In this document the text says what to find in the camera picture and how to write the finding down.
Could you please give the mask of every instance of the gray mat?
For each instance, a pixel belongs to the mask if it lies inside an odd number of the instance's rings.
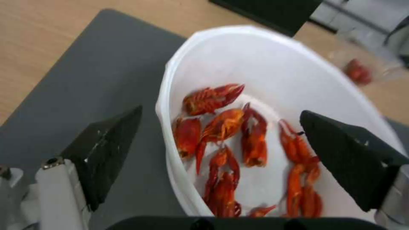
[[[155,102],[181,38],[116,11],[90,23],[0,129],[0,163],[31,179],[87,126],[143,106],[139,131],[90,229],[136,215],[183,216],[165,164]]]

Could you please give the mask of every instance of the white bowl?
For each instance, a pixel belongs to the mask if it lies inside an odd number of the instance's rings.
[[[166,166],[173,190],[185,212],[192,216],[212,216],[201,199],[207,178],[209,157],[204,158],[201,175],[194,163],[183,163],[173,140],[171,122],[181,112],[183,98],[194,90],[227,83],[244,83],[243,94],[230,107],[252,106],[268,120],[268,165],[241,168],[236,199],[243,214],[259,205],[280,201],[286,191],[289,163],[278,141],[276,122],[287,119],[301,130],[302,110],[367,128],[399,152],[402,144],[370,101],[344,74],[301,43],[268,30],[251,26],[209,29],[195,33],[166,65],[156,113],[166,144]],[[239,161],[237,138],[227,141]],[[207,155],[215,147],[208,144]],[[348,216],[373,222],[373,212],[365,213],[322,167],[315,185],[324,202],[323,216]],[[270,215],[285,212],[282,208]]]

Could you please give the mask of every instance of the black object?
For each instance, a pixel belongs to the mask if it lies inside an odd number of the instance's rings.
[[[142,107],[90,124],[61,154],[78,172],[87,204],[95,211],[105,198],[128,155]]]
[[[322,0],[210,0],[288,36],[294,36]]]
[[[399,167],[409,160],[365,128],[303,111],[311,147],[363,211],[379,209]]]
[[[132,217],[123,220],[108,230],[133,229],[178,229],[178,230],[212,230],[212,229],[274,229],[274,230],[385,230],[385,228],[352,218],[319,218],[319,219],[285,219],[285,218],[166,218],[166,217]]]
[[[185,216],[166,171],[155,114],[165,64],[184,38],[113,10],[103,10],[0,128],[0,163],[34,175],[88,124],[137,105],[138,132],[90,230],[140,215]]]

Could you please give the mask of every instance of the table surface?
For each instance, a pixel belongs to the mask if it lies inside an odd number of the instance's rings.
[[[207,0],[0,0],[0,124],[104,8],[122,11],[183,37],[223,25],[260,26]],[[311,23],[304,24],[295,39],[324,58],[340,49],[333,34]],[[409,73],[403,75],[362,90],[382,114],[409,124]]]

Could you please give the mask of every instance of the crayfish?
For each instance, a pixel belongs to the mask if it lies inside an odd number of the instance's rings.
[[[183,99],[183,108],[190,116],[215,114],[216,109],[233,103],[243,90],[244,85],[239,84],[207,87],[187,95]]]
[[[204,128],[196,150],[196,173],[198,175],[207,143],[217,143],[235,135],[243,123],[243,115],[244,112],[241,109],[229,109],[217,115]]]
[[[219,168],[228,164],[232,174],[224,172],[218,178]],[[240,169],[231,150],[225,146],[218,150],[210,160],[209,179],[203,200],[212,213],[217,217],[238,217],[241,214],[241,205],[234,198],[234,191],[240,179]]]
[[[313,188],[320,175],[319,158],[311,155],[307,144],[301,138],[303,132],[295,132],[285,120],[280,120],[279,126],[281,144],[287,158],[295,164],[287,181],[287,215],[298,217],[301,209],[304,217],[319,217],[323,207],[322,200]],[[307,173],[304,187],[301,185],[303,173]]]
[[[190,159],[195,155],[196,147],[200,141],[201,123],[198,118],[178,118],[173,123],[173,137],[179,156]]]
[[[241,147],[244,164],[247,167],[264,167],[267,164],[267,144],[265,142],[267,122],[260,113],[250,108],[250,103],[244,106],[243,112]]]

